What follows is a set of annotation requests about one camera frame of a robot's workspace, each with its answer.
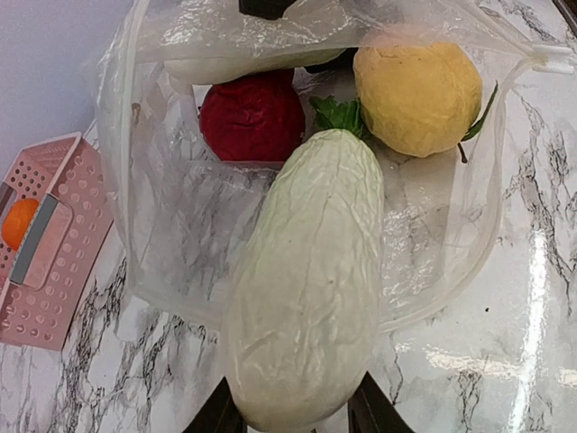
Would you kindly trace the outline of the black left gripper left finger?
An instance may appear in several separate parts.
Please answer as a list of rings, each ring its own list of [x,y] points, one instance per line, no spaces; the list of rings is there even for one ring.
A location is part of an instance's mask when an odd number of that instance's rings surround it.
[[[247,423],[234,404],[223,378],[183,433],[246,433]]]

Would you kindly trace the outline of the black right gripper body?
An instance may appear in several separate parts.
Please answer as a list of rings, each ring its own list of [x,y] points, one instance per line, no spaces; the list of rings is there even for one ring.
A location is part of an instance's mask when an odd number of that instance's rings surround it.
[[[280,19],[296,0],[239,0],[241,14],[261,18]]]

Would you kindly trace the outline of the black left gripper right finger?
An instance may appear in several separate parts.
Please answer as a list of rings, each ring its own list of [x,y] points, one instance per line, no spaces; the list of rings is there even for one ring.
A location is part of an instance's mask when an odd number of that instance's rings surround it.
[[[349,433],[415,433],[369,372],[347,402]]]

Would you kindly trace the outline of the clear zip top bag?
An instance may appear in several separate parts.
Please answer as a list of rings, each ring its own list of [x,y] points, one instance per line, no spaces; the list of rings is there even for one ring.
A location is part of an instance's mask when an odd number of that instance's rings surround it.
[[[216,73],[299,68],[314,56],[375,45],[448,41],[472,56],[488,114],[468,161],[456,150],[402,159],[375,139],[331,142],[286,161],[223,161],[200,131],[200,89]],[[96,129],[107,198],[126,254],[132,294],[217,329],[233,275],[269,195],[336,190],[330,210],[309,200],[294,217],[275,210],[296,257],[275,262],[292,277],[330,259],[376,271],[382,332],[434,315],[487,261],[501,217],[506,96],[527,71],[576,86],[576,52],[530,41],[472,1],[298,1],[274,21],[233,1],[137,1],[95,68]]]

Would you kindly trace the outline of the yellow fake lemon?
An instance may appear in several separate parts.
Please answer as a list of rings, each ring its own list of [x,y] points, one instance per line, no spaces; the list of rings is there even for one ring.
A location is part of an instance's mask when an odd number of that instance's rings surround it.
[[[363,47],[353,74],[369,131],[408,156],[456,147],[481,111],[481,75],[454,43]]]

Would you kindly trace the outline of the orange fake orange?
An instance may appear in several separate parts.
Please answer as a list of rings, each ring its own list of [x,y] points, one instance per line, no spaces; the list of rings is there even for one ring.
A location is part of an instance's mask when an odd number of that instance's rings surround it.
[[[38,200],[25,198],[11,206],[2,225],[2,237],[13,251],[19,249],[39,205]]]

